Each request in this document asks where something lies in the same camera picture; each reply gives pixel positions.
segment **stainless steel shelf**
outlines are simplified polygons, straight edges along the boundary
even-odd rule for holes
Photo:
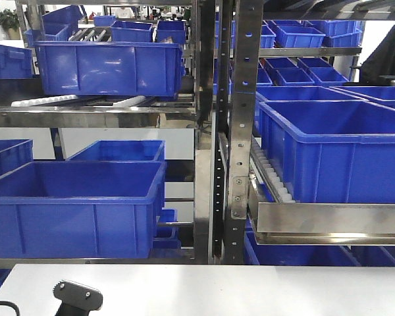
[[[259,50],[259,57],[331,57],[354,56],[360,53],[361,47],[265,48]]]
[[[395,204],[278,203],[259,158],[251,158],[276,201],[266,200],[251,174],[249,208],[258,243],[395,245]]]
[[[7,107],[0,127],[194,128],[194,107]]]

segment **warehouse shelving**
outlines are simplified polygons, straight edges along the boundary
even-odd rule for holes
[[[31,27],[34,31],[35,40],[43,38],[43,21],[41,17],[42,5],[174,5],[192,6],[192,34],[190,42],[185,50],[185,56],[192,58],[196,93],[180,94],[177,101],[156,101],[148,98],[143,103],[130,108],[111,107],[113,101],[105,98],[81,97],[72,101],[60,101],[33,107],[10,107],[9,104],[0,102],[0,127],[46,127],[50,128],[56,157],[59,153],[60,140],[59,128],[182,128],[194,129],[195,136],[191,142],[195,143],[195,155],[202,148],[210,148],[210,140],[207,141],[207,134],[201,133],[203,125],[207,119],[212,104],[212,86],[206,78],[212,76],[213,69],[213,37],[215,28],[215,10],[211,4],[204,3],[198,5],[191,1],[158,0],[158,1],[19,1],[20,5],[28,5],[28,15]],[[209,13],[212,23],[200,23],[200,16]],[[200,49],[194,49],[195,41],[207,41]],[[8,80],[3,80],[1,84],[10,84]],[[18,83],[18,89],[22,91],[26,87],[35,86],[38,79],[27,80]],[[32,94],[28,94],[28,99],[32,99]],[[185,182],[194,183],[194,191],[198,191],[199,183],[196,183],[196,158],[194,160],[168,160],[167,175],[175,174],[180,176]],[[148,259],[3,259],[0,258],[0,268],[12,267],[15,263],[208,263],[208,242],[209,242],[209,210],[205,207],[196,206],[196,198],[169,198],[166,201],[193,201],[195,203],[194,221],[192,223],[165,223],[164,226],[193,227],[194,246],[193,249],[181,249],[174,258],[154,257],[153,253]]]
[[[235,6],[236,46],[230,51],[232,1],[220,3],[218,95],[214,111],[213,253],[221,263],[242,264],[246,216],[260,244],[392,244],[395,205],[283,203],[263,173],[252,141],[256,74],[259,57],[357,55],[356,48],[259,49],[264,20],[395,20],[395,1],[269,1],[238,0]],[[234,89],[228,102],[228,63],[234,58]],[[255,175],[276,197],[269,203]]]

